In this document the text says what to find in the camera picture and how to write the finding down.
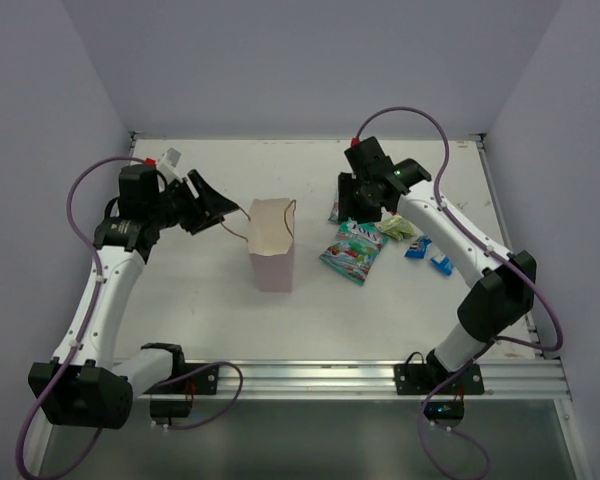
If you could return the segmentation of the green snack packet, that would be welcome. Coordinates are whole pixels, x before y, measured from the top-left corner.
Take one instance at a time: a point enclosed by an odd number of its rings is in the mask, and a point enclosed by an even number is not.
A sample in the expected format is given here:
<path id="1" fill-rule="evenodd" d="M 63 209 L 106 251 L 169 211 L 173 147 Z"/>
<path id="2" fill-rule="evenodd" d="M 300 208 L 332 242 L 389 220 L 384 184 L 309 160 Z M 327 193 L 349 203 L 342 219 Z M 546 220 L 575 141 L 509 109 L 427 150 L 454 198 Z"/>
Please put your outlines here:
<path id="1" fill-rule="evenodd" d="M 416 236 L 412 224 L 400 215 L 387 217 L 377 222 L 375 226 L 379 232 L 396 241 L 403 241 Z"/>

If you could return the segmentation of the teal Fox's candy bag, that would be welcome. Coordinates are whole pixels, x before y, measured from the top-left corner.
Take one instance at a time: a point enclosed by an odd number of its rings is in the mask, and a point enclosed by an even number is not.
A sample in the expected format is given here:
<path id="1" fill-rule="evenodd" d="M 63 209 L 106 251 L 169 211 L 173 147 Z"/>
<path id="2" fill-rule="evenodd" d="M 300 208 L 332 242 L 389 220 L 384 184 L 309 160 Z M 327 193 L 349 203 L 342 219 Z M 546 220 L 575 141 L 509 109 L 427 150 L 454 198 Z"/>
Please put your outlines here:
<path id="1" fill-rule="evenodd" d="M 319 259 L 343 277 L 362 286 L 376 258 L 388 242 L 373 223 L 350 219 L 342 223 L 331 245 Z"/>

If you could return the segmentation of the pink paper bag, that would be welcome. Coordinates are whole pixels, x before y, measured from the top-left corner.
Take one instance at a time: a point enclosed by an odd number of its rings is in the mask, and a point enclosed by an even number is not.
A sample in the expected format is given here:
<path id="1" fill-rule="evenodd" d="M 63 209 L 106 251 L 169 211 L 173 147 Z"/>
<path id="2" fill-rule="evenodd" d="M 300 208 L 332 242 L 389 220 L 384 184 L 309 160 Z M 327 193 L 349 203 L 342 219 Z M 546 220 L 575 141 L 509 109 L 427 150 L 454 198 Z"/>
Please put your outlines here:
<path id="1" fill-rule="evenodd" d="M 248 211 L 242 209 L 248 220 L 245 234 L 221 223 L 225 231 L 246 243 L 261 292 L 290 293 L 293 289 L 296 208 L 296 199 L 254 199 Z"/>

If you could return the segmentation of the blue M&M snack packet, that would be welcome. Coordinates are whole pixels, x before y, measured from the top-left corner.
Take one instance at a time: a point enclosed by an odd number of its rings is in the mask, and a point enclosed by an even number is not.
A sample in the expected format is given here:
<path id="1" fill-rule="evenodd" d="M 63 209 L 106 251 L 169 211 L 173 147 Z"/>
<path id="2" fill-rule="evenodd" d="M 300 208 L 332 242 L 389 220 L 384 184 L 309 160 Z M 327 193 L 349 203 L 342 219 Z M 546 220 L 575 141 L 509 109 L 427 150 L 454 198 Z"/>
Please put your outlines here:
<path id="1" fill-rule="evenodd" d="M 432 243 L 431 239 L 427 236 L 420 236 L 415 240 L 407 249 L 404 254 L 405 258 L 422 260 L 426 257 L 428 247 Z"/>

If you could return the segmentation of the blue cookie snack packet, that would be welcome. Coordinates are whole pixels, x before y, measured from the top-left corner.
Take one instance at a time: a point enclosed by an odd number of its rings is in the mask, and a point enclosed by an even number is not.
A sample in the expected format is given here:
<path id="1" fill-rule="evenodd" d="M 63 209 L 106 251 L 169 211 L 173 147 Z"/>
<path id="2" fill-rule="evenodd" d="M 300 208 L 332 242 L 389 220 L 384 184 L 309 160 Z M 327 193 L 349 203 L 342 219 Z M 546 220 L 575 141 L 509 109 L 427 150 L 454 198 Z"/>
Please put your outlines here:
<path id="1" fill-rule="evenodd" d="M 433 267 L 445 276 L 451 276 L 454 271 L 454 264 L 444 253 L 439 253 L 430 258 Z"/>

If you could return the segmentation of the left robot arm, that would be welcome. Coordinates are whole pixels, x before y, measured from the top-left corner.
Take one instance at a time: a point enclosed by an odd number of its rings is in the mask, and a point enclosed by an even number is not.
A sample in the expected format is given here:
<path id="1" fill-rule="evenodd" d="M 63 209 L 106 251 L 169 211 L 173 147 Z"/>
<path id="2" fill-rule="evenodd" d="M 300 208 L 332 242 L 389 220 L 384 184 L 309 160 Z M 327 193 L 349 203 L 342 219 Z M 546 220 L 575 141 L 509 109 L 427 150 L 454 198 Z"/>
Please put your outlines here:
<path id="1" fill-rule="evenodd" d="M 118 195 L 86 241 L 93 263 L 74 319 L 51 360 L 33 364 L 28 375 L 36 406 L 51 424 L 119 429 L 133 401 L 147 392 L 179 383 L 187 394 L 198 392 L 181 346 L 148 343 L 117 364 L 116 340 L 161 232 L 180 227 L 196 235 L 238 209 L 195 170 L 167 180 L 144 162 L 121 169 Z"/>

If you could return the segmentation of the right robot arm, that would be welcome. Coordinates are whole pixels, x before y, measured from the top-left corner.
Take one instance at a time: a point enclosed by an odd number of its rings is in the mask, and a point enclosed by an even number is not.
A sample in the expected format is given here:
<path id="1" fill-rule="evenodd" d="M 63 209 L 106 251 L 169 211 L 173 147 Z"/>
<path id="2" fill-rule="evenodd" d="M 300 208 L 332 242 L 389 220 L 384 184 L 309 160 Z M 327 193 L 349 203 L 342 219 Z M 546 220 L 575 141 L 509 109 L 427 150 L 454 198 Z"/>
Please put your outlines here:
<path id="1" fill-rule="evenodd" d="M 356 220 L 382 209 L 401 215 L 451 260 L 469 289 L 457 309 L 457 325 L 423 366 L 407 371 L 412 379 L 435 387 L 531 310 L 536 260 L 526 251 L 513 254 L 490 240 L 435 193 L 423 166 L 413 159 L 393 163 L 376 138 L 354 142 L 345 157 L 353 177 L 339 183 L 342 210 Z"/>

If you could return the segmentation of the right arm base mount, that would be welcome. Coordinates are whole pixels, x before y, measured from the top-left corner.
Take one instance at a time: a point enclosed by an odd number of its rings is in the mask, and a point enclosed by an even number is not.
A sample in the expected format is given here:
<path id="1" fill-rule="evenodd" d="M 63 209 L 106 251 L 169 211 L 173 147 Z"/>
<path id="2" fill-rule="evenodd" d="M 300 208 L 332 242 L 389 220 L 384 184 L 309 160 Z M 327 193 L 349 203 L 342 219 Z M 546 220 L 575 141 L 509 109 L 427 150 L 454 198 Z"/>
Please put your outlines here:
<path id="1" fill-rule="evenodd" d="M 424 416 L 428 421 L 445 427 L 460 425 L 468 396 L 480 396 L 486 392 L 477 364 L 448 373 L 432 352 L 427 356 L 414 352 L 405 361 L 395 364 L 393 380 L 400 396 L 426 397 L 434 392 L 428 403 L 422 403 Z"/>

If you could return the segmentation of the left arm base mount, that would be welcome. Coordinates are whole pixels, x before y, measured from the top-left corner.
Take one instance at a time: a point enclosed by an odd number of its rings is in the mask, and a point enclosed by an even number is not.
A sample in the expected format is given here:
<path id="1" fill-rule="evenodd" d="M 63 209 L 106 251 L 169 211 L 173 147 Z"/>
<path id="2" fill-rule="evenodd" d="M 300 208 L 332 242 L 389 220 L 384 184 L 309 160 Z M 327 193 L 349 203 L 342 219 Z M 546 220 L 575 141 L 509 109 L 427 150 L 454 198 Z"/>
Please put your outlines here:
<path id="1" fill-rule="evenodd" d="M 217 391 L 219 367 L 202 363 L 186 363 L 179 375 L 188 374 L 202 368 L 201 373 L 188 376 L 186 379 L 169 385 L 158 384 L 146 394 L 151 396 L 149 402 L 150 417 L 156 423 L 173 425 L 176 421 L 185 420 L 193 410 L 197 396 L 213 396 Z"/>

